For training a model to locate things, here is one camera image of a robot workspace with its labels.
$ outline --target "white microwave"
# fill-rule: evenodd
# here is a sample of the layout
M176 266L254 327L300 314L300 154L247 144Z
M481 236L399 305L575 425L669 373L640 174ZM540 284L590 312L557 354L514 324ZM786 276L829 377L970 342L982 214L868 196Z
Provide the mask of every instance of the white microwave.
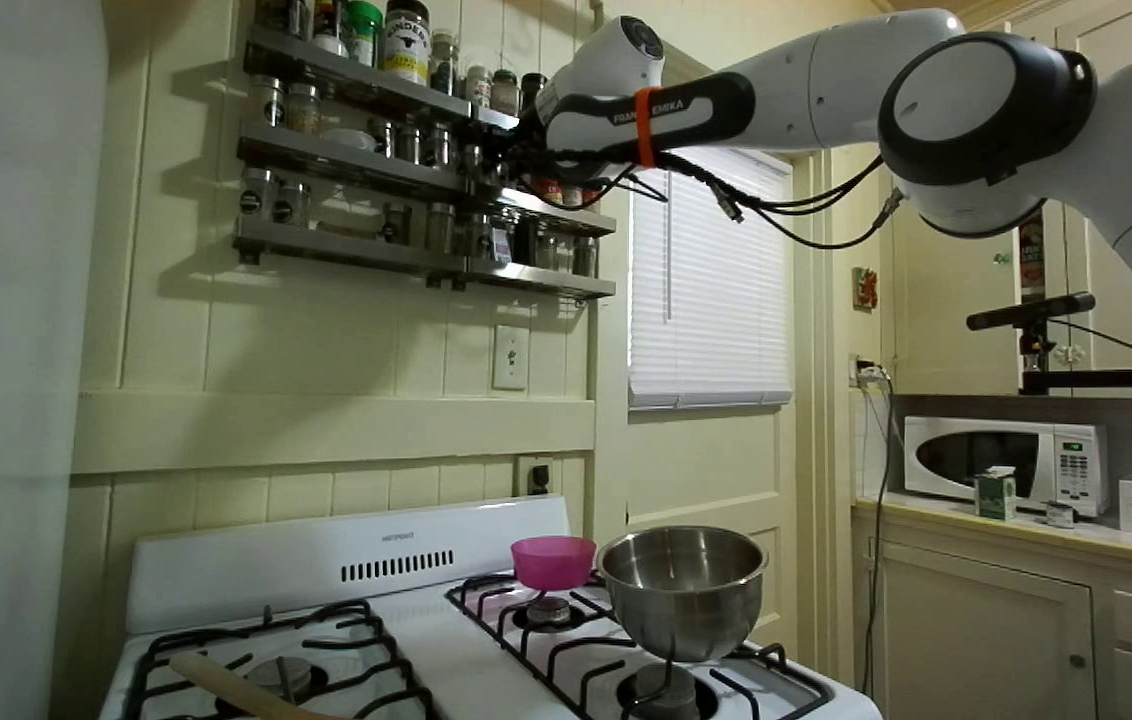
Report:
M1015 509L1067 501L1075 516L1108 509L1104 442L1097 425L907 416L903 421L903 490L970 501L970 479L990 468L1015 468Z

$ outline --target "wall shelf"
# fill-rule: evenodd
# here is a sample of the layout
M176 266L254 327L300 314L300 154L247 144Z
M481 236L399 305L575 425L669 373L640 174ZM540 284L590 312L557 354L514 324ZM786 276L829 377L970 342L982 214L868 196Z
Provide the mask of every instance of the wall shelf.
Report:
M490 265L490 258L463 258L463 257L434 257L402 245L382 245L373 236L338 236L338 233L313 233L290 223L266 223L266 219L234 219L234 253L244 265L254 265L265 253L281 257L306 257L306 258L336 258L336 265L360 265L360 266L389 266L425 276L433 284L450 281L461 284L502 284L502 286L528 286L528 291L557 291L575 299L613 294L615 286L597 276L572 276L533 265Z
M244 71L281 75L281 79L316 79L323 103L349 103L349 109L376 111L399 122L442 120L450 122L456 144L472 144L472 140L485 144L486 167L497 167L497 158L502 154L506 130L518 122L506 111L490 111L485 103L442 96L425 82L406 82L399 75L330 56L318 43L306 43L283 31L266 31L266 28L254 28L247 34ZM318 130L306 134L296 128L254 122L239 130L234 154L252 167L276 167L281 179L283 173L300 173L316 179L376 189L402 203L450 203L456 227L463 227L472 213L486 213L486 214L499 214L497 219L499 227L511 227L514 219L533 214L563 245L590 245L597 236L615 233L615 219L599 213L551 208L540 196L511 189L497 173L412 162L412 158L380 154L376 148L345 144ZM316 233L300 223L273 223L266 213L234 219L234 253L244 265L254 265L265 253L281 253L281 257L406 273L406 276L425 276L427 284L450 284L450 286L502 284L502 286L557 291L557 294L575 294L575 299L597 299L597 294L615 291L615 284L597 281L597 276L557 273L540 265L497 265L485 257L481 258L434 257L434 253L406 249L406 245L382 245L380 236L338 236L338 233Z

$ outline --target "stainless steel bowl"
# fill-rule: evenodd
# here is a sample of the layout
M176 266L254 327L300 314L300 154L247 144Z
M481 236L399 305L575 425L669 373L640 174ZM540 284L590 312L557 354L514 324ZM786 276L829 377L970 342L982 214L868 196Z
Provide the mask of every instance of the stainless steel bowl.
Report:
M645 527L603 549L599 579L640 649L710 662L754 627L763 552L727 527Z

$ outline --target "pink cup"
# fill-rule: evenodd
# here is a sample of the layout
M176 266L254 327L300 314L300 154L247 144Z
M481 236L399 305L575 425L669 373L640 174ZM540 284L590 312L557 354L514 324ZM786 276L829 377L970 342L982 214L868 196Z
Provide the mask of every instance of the pink cup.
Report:
M567 593L590 577L597 544L585 535L523 535L511 544L514 579L535 593Z

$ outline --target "window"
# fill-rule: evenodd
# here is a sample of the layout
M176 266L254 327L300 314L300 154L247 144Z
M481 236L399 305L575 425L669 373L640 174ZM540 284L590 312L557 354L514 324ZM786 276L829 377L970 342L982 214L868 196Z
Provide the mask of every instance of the window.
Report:
M717 174L793 196L793 167L747 152L684 152ZM730 223L717 196L646 173L671 196L630 196L630 412L776 406L793 391L786 239L750 213Z

